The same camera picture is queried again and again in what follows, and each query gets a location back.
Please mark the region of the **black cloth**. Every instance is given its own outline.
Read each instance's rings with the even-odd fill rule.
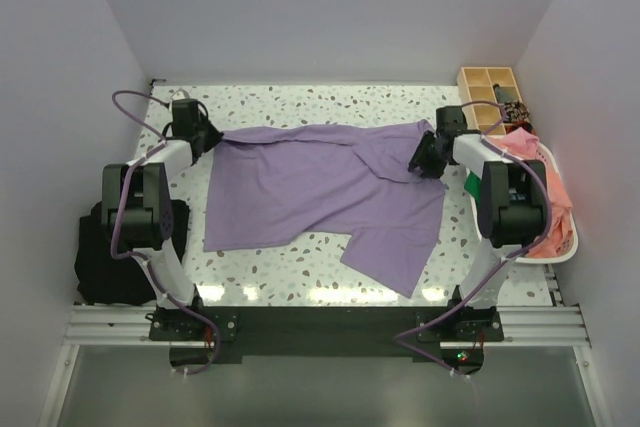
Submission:
[[[187,245],[189,206],[182,200],[172,200],[174,228],[171,239],[182,261]],[[80,218],[80,236],[75,270],[78,292],[87,303],[141,305],[156,295],[133,259],[115,260],[109,252],[109,242],[100,227],[101,202],[91,215]]]

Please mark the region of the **terrazzo table surface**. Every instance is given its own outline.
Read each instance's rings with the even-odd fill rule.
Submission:
[[[169,100],[180,86],[156,86]],[[339,123],[375,127],[427,119],[435,109],[460,102],[457,87],[433,86],[182,86],[208,108],[220,130]],[[167,109],[151,103],[147,122],[162,128]],[[137,154],[156,143],[143,132]],[[202,249],[209,176],[214,154],[203,155],[170,181],[171,197],[191,208],[183,266],[207,305],[327,306],[444,305],[467,274],[478,244],[462,167],[448,167],[440,240],[408,299],[340,263],[349,235],[303,233],[289,245],[264,249],[204,252]],[[503,306],[551,305],[543,266],[513,267],[500,291]]]

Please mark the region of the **green cloth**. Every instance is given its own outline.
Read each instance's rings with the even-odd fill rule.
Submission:
[[[469,192],[469,195],[476,199],[476,202],[480,201],[480,185],[482,184],[482,180],[476,174],[471,172],[469,177],[467,177],[467,181],[464,183],[464,190]]]

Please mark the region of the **wooden organizer box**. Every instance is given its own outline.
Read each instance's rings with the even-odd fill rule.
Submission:
[[[463,103],[472,100],[496,102],[494,84],[499,84],[512,97],[522,102],[518,84],[509,67],[463,67],[458,73],[458,88]],[[491,105],[470,105],[463,110],[470,129],[485,130],[500,120],[500,109]],[[490,132],[491,135],[506,133],[505,124],[500,124]]]

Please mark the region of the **shirt sleeve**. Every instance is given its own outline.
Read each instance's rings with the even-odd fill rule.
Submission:
[[[340,260],[410,298],[437,241],[437,231],[361,228],[351,235]]]

